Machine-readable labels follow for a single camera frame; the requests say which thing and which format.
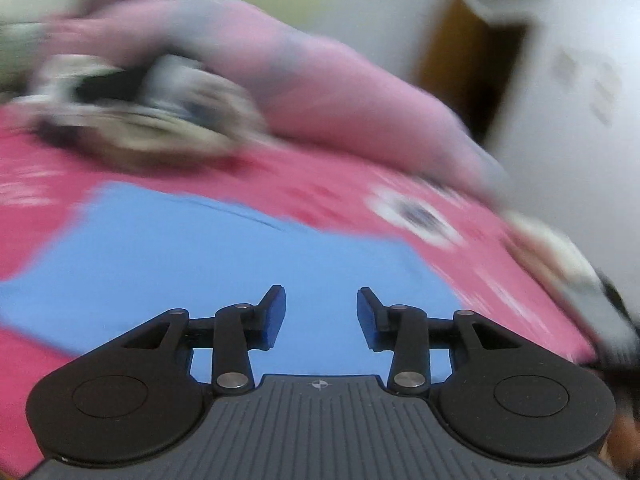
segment metal screw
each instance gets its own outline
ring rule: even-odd
[[[394,377],[394,382],[403,388],[417,388],[422,386],[427,379],[418,372],[400,372]]]
[[[222,388],[235,390],[236,388],[246,386],[249,383],[249,378],[239,372],[227,372],[226,374],[219,375],[216,382],[218,386]]]

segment blue cloth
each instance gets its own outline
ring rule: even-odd
[[[379,374],[390,352],[367,348],[356,295],[369,286],[385,304],[451,318],[452,290],[402,242],[315,231],[242,205],[108,184],[24,274],[0,286],[3,322],[84,353],[170,308],[213,316],[257,303],[283,285],[287,314],[276,345],[252,351],[265,373]],[[450,373],[442,352],[432,376]],[[196,352],[194,377],[210,381],[210,351]]]

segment crosshair logo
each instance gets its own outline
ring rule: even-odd
[[[311,383],[311,385],[316,389],[316,390],[323,390],[325,389],[327,386],[330,386],[330,384],[325,381],[324,379],[316,379],[315,381],[313,381]]]

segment gray ribbed plate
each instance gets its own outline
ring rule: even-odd
[[[183,443],[145,463],[80,469],[50,460],[31,480],[614,480],[604,464],[524,467],[463,447],[419,399],[376,377],[267,376],[217,400]]]

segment white wall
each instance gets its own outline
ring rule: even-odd
[[[412,80],[447,0],[329,0],[306,30],[335,38],[370,61]]]
[[[553,0],[540,18],[492,151],[514,179],[514,205],[566,231],[640,312],[640,0]],[[570,88],[553,77],[562,48],[619,67],[610,126],[590,111],[593,66]]]

